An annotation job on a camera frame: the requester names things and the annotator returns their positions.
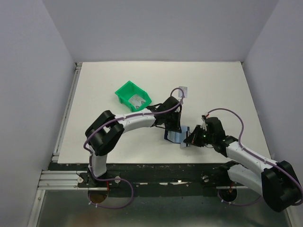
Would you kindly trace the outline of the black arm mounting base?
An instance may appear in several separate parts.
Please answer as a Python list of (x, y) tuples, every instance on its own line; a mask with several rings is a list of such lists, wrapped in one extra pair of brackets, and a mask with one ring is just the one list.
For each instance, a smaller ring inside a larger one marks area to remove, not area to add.
[(235, 161), (210, 164), (108, 164), (98, 180), (89, 171), (80, 174), (79, 188), (109, 191), (111, 197), (214, 197), (232, 182), (228, 168)]

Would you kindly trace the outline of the green plastic bin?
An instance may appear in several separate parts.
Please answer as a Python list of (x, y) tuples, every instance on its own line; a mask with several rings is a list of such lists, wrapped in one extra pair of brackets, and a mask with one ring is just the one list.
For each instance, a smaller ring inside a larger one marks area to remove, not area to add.
[[(121, 86), (115, 94), (117, 95), (119, 102), (124, 104), (126, 107), (130, 109), (131, 112), (141, 111), (142, 109), (146, 108), (152, 103), (151, 98), (149, 97), (148, 93), (135, 85), (130, 80), (127, 81), (123, 86)], [(145, 104), (143, 104), (140, 108), (135, 109), (133, 105), (131, 105), (128, 100), (134, 94), (138, 94), (140, 97), (146, 100)]]

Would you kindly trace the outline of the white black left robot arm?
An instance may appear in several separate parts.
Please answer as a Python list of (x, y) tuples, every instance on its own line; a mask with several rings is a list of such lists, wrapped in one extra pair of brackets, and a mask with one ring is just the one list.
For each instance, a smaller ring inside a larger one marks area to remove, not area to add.
[(104, 111), (85, 131), (83, 147), (90, 152), (89, 182), (95, 187), (104, 183), (107, 155), (124, 133), (160, 126), (168, 131), (181, 132), (182, 102), (170, 96), (164, 103), (147, 106), (135, 113), (115, 115), (110, 110)]

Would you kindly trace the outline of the blue leather card holder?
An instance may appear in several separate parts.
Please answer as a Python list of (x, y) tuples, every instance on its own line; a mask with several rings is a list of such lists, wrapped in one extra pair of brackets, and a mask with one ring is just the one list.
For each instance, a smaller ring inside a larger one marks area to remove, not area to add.
[(181, 132), (165, 130), (164, 139), (175, 144), (180, 144), (181, 142), (184, 142), (184, 140), (189, 136), (189, 134), (190, 127), (181, 126)]

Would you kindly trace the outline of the grey striped credit card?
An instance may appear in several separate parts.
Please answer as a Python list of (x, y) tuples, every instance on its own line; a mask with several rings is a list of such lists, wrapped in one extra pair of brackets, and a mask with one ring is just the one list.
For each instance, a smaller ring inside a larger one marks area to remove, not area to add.
[(183, 148), (188, 148), (189, 147), (189, 144), (187, 143), (184, 143), (184, 142), (181, 142), (180, 143), (180, 148), (183, 149)]

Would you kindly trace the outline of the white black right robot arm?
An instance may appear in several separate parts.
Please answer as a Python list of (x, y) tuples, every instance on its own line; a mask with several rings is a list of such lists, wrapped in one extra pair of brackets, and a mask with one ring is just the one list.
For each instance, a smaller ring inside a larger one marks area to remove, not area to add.
[(292, 165), (277, 162), (245, 148), (239, 139), (225, 134), (217, 117), (204, 118), (184, 139), (184, 143), (196, 147), (211, 145), (214, 150), (232, 159), (231, 165), (218, 173), (223, 185), (240, 183), (261, 195), (275, 212), (303, 202), (303, 188)]

